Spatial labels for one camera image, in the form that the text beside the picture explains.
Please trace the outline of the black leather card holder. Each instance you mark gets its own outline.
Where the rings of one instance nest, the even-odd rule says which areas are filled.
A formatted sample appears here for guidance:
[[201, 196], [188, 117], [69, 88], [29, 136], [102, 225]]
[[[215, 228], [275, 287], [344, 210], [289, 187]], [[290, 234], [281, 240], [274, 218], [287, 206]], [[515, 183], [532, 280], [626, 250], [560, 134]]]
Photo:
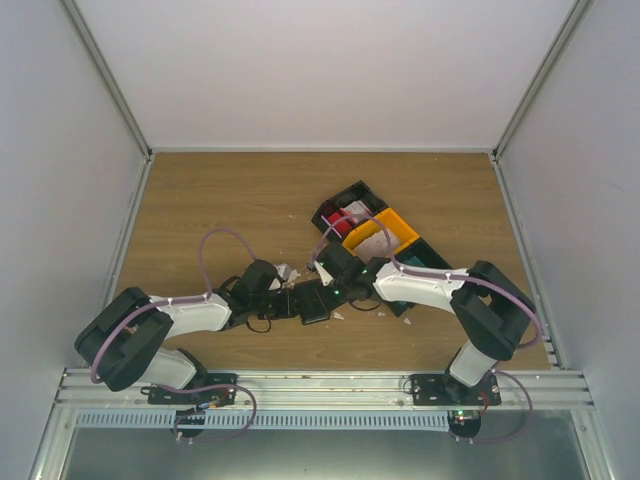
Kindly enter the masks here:
[[294, 287], [295, 303], [303, 325], [326, 321], [330, 310], [326, 306], [322, 293], [324, 285], [320, 280], [309, 280]]

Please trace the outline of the red white cards stack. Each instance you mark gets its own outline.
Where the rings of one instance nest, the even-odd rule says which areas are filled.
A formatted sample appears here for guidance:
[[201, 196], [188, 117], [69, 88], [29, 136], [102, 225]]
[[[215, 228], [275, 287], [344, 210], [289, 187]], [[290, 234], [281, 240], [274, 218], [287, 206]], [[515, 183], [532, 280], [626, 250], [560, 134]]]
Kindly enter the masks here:
[[355, 215], [370, 215], [370, 208], [362, 201], [356, 200], [345, 207], [331, 207], [329, 206], [324, 212], [320, 215], [321, 220], [326, 225], [331, 225], [340, 218], [345, 216], [350, 216], [349, 219], [336, 223], [332, 227], [332, 231], [334, 234], [342, 239], [346, 235], [350, 233], [350, 231], [354, 228], [354, 226], [359, 222], [358, 219], [355, 218]]

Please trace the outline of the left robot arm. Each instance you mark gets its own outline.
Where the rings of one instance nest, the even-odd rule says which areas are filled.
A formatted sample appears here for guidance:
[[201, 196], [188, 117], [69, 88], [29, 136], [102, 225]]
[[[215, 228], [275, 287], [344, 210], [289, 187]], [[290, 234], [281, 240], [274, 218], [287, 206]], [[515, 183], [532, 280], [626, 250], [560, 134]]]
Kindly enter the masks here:
[[185, 404], [203, 398], [207, 370], [184, 348], [168, 350], [167, 339], [196, 332], [225, 332], [295, 315], [289, 285], [298, 272], [287, 264], [253, 261], [239, 277], [199, 296], [149, 296], [138, 287], [121, 292], [78, 335], [76, 352], [94, 380], [114, 391], [136, 382], [167, 387]]

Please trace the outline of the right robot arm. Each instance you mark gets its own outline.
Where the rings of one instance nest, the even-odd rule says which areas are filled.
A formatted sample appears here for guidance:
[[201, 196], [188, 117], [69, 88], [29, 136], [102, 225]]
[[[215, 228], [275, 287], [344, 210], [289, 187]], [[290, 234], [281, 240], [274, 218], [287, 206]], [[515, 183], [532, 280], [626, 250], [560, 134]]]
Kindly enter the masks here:
[[315, 252], [311, 263], [323, 285], [347, 301], [405, 302], [455, 316], [467, 341], [436, 381], [453, 404], [478, 397], [479, 386], [497, 364], [541, 340], [534, 304], [489, 262], [478, 261], [469, 269], [411, 266], [395, 256], [364, 262], [332, 242]]

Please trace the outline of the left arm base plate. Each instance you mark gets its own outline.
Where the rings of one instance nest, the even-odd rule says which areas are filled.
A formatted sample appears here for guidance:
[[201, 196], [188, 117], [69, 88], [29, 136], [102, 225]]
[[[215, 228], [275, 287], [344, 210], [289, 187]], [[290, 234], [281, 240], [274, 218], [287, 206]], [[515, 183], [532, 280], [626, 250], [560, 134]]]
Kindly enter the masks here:
[[238, 375], [235, 373], [207, 373], [185, 386], [187, 390], [208, 387], [206, 391], [175, 393], [159, 386], [147, 386], [142, 387], [140, 393], [151, 405], [197, 406], [208, 403], [214, 407], [222, 407], [235, 403], [237, 380]]

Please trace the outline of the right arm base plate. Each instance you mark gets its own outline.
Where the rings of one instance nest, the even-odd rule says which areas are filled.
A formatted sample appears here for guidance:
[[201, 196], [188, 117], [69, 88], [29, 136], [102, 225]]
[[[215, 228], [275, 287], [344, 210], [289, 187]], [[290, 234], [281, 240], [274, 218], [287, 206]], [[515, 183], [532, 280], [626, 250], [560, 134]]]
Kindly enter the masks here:
[[444, 373], [418, 373], [408, 378], [408, 391], [414, 406], [498, 406], [502, 403], [494, 374], [486, 374], [473, 387], [467, 387]]

